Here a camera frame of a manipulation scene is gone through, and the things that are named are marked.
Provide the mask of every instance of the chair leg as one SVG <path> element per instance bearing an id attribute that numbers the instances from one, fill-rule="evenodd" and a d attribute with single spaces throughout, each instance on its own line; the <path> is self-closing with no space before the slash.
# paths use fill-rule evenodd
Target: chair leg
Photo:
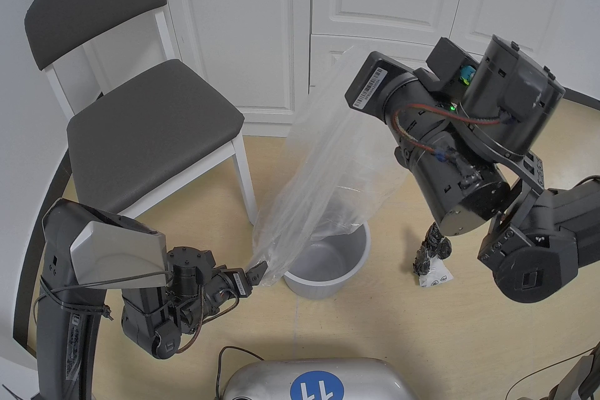
<path id="1" fill-rule="evenodd" d="M 242 190 L 242 197 L 244 197 L 244 205 L 246 205 L 248 219 L 250 220 L 250 223 L 254 225 L 256 218 L 258 217 L 258 209 L 256 207 L 256 199 L 254 198 L 254 188 L 252 187 L 252 179 L 250 178 L 250 169 L 248 168 L 248 159 L 246 158 L 246 149 L 244 148 L 242 134 L 236 136 L 231 143 L 235 150 L 233 163 L 235 165 L 239 187 Z"/>

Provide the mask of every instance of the chair backrest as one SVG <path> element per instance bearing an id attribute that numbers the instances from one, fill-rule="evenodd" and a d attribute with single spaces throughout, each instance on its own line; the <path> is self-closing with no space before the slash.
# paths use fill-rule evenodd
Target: chair backrest
<path id="1" fill-rule="evenodd" d="M 167 0 L 34 0 L 25 32 L 40 70 L 117 25 L 165 6 Z"/>

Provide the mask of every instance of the white chair frame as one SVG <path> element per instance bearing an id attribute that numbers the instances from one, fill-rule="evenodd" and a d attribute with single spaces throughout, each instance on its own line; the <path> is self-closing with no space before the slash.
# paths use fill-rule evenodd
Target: white chair frame
<path id="1" fill-rule="evenodd" d="M 173 43 L 169 35 L 169 29 L 167 28 L 167 22 L 164 16 L 164 8 L 157 8 L 154 10 L 154 18 L 158 27 L 158 34 L 162 44 L 162 50 L 167 60 L 175 59 L 175 50 L 173 49 Z M 70 120 L 74 115 L 73 108 L 65 95 L 63 87 L 61 86 L 54 65 L 50 64 L 44 69 L 50 86 L 54 91 L 56 99 L 64 111 L 67 120 Z M 225 145 L 209 153 L 204 158 L 201 158 L 198 162 L 186 168 L 184 171 L 174 175 L 169 180 L 166 180 L 161 185 L 157 186 L 151 192 L 148 192 L 138 201 L 127 207 L 123 211 L 119 212 L 121 215 L 135 218 L 141 215 L 143 212 L 153 207 L 161 200 L 164 200 L 169 195 L 179 190 L 184 185 L 190 183 L 192 180 L 198 178 L 203 173 L 207 172 L 211 168 L 217 166 L 221 162 L 225 161 L 229 157 L 233 157 L 233 163 L 235 165 L 235 171 L 237 174 L 237 180 L 239 187 L 242 191 L 242 198 L 246 207 L 246 213 L 250 223 L 254 225 L 258 210 L 256 207 L 256 199 L 254 198 L 254 188 L 252 187 L 252 179 L 250 177 L 250 169 L 248 168 L 248 159 L 246 157 L 246 150 L 244 148 L 244 139 L 242 134 L 239 133 L 233 140 L 228 141 Z"/>

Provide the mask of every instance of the dark baseboard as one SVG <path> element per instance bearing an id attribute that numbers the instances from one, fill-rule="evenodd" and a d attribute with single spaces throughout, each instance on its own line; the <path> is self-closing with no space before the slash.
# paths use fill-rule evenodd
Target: dark baseboard
<path id="1" fill-rule="evenodd" d="M 586 107 L 600 110 L 600 100 L 597 100 L 591 96 L 587 96 L 583 93 L 576 92 L 575 90 L 566 89 L 565 99 L 571 100 L 572 102 L 576 102 L 581 105 L 585 105 Z"/>
<path id="2" fill-rule="evenodd" d="M 19 278 L 17 300 L 14 306 L 12 336 L 23 348 L 33 354 L 35 354 L 35 352 L 32 352 L 27 346 L 27 336 L 29 331 L 31 299 L 34 296 L 35 280 L 37 278 L 38 268 L 40 267 L 41 255 L 46 244 L 44 232 L 41 228 L 41 219 L 56 199 L 62 197 L 70 178 L 71 159 L 69 158 L 69 151 L 67 150 L 62 157 L 61 163 L 50 182 L 48 192 L 41 204 L 41 209 L 35 220 L 31 238 L 29 239 L 29 245 L 25 252 L 25 259 Z"/>

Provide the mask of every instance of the barcode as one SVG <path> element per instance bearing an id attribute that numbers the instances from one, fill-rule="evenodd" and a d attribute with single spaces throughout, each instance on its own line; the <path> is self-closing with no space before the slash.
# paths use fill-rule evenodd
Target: barcode
<path id="1" fill-rule="evenodd" d="M 379 84 L 385 78 L 385 76 L 387 74 L 388 74 L 387 70 L 384 70 L 383 68 L 378 67 L 377 70 L 375 70 L 375 73 L 371 75 L 371 78 L 365 85 L 364 89 L 362 89 L 361 94 L 358 96 L 358 98 L 356 100 L 354 100 L 354 103 L 352 104 L 352 106 L 354 108 L 358 108 L 358 110 L 364 109 L 365 105 L 367 104 L 367 102 L 369 102 L 369 99 L 371 98 L 371 96 L 373 95 L 375 90 L 377 90 L 377 88 L 379 87 Z"/>

